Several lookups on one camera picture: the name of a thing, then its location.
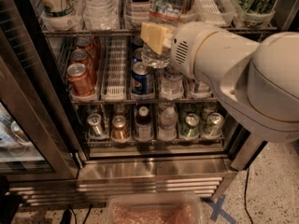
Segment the yellow foam padded gripper finger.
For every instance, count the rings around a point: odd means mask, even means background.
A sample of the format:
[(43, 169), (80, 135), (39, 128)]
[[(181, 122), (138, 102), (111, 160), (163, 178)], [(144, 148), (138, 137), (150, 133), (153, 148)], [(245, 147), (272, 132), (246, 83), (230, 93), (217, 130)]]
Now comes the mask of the yellow foam padded gripper finger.
[(171, 49), (175, 27), (169, 24), (143, 22), (141, 24), (141, 39), (155, 53), (162, 55)]

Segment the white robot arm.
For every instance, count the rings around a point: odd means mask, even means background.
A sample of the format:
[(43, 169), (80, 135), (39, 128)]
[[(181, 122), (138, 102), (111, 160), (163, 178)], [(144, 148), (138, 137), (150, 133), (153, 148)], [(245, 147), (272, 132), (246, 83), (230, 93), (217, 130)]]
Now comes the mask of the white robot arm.
[(206, 83), (245, 129), (264, 141), (299, 138), (299, 33), (255, 42), (220, 27), (192, 21), (173, 27), (144, 22), (141, 38), (189, 78)]

